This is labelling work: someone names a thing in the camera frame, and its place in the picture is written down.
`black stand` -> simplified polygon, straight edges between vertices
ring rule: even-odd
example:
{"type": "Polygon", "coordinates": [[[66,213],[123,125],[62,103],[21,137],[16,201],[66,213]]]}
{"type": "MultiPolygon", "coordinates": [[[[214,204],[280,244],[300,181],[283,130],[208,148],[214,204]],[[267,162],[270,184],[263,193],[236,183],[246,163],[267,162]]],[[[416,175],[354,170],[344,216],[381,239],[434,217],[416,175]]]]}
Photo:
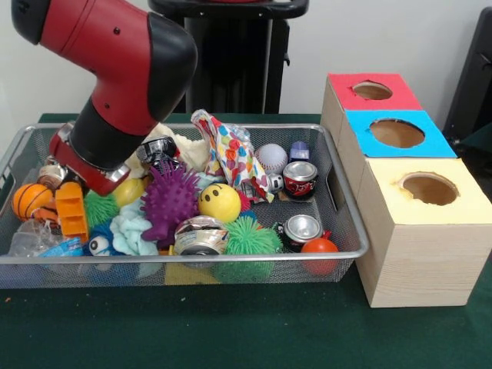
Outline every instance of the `black stand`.
{"type": "Polygon", "coordinates": [[[176,112],[278,113],[284,63],[289,63],[285,19],[305,14],[309,0],[148,3],[184,26],[197,43],[197,71],[176,112]]]}
{"type": "Polygon", "coordinates": [[[492,8],[477,23],[444,134],[459,142],[492,122],[492,8]]]}

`blue square top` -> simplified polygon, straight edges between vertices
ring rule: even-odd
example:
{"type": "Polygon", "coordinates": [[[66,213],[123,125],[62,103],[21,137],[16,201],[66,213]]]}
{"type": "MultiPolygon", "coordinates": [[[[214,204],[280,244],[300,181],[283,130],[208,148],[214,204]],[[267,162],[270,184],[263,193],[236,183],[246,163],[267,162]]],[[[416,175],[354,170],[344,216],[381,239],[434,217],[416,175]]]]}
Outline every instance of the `blue square top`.
{"type": "Polygon", "coordinates": [[[439,128],[425,111],[376,110],[346,111],[347,120],[354,131],[362,153],[369,158],[456,158],[439,128]],[[410,123],[424,134],[424,140],[409,148],[387,145],[379,141],[371,125],[382,120],[410,123]]]}

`dark green fabric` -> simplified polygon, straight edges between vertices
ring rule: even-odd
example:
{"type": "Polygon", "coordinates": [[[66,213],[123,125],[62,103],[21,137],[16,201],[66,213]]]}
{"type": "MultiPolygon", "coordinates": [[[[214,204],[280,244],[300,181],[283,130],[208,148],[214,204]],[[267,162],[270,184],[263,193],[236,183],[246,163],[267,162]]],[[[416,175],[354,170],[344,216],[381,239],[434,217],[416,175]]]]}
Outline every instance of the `dark green fabric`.
{"type": "Polygon", "coordinates": [[[466,307],[370,309],[355,267],[337,284],[0,291],[0,368],[489,368],[491,303],[490,262],[466,307]]]}
{"type": "MultiPolygon", "coordinates": [[[[40,123],[65,123],[77,119],[77,114],[43,114],[40,123]]],[[[216,114],[219,120],[229,123],[313,123],[319,124],[319,114],[216,114]]],[[[190,114],[172,114],[166,123],[189,123],[190,114]]]]}

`metal wire basket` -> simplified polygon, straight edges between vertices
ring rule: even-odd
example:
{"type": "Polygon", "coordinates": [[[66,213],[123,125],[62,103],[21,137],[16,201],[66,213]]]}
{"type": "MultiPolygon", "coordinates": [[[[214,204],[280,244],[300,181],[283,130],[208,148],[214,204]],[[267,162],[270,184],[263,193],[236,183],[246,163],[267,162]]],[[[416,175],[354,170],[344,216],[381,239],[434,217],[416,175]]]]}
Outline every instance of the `metal wire basket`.
{"type": "MultiPolygon", "coordinates": [[[[255,147],[275,142],[288,150],[296,141],[311,149],[319,180],[312,202],[275,199],[252,210],[265,227],[296,214],[308,214],[332,232],[340,252],[326,254],[10,258],[0,257],[0,288],[78,288],[177,284],[332,282],[342,279],[355,258],[368,249],[357,205],[331,136],[318,125],[242,125],[255,147]]],[[[6,255],[21,224],[12,211],[12,194],[36,181],[48,144],[61,125],[22,129],[0,161],[0,255],[6,255]]],[[[193,125],[172,125],[177,134],[201,138],[193,125]]]]}

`white wall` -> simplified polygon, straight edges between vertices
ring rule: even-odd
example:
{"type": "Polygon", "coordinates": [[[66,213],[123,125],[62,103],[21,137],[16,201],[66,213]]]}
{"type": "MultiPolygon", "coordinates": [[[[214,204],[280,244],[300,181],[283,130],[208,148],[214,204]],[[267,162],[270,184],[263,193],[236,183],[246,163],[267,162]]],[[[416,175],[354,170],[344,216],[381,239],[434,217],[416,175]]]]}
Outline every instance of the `white wall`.
{"type": "Polygon", "coordinates": [[[396,72],[444,125],[487,0],[311,0],[291,21],[282,112],[318,112],[326,73],[396,72]]]}
{"type": "MultiPolygon", "coordinates": [[[[131,0],[146,7],[147,0],[131,0]]],[[[321,110],[328,71],[401,73],[444,123],[468,45],[486,0],[311,0],[291,21],[292,64],[282,112],[321,110]]],[[[78,112],[93,77],[15,33],[10,1],[0,1],[0,151],[43,112],[78,112]]]]}

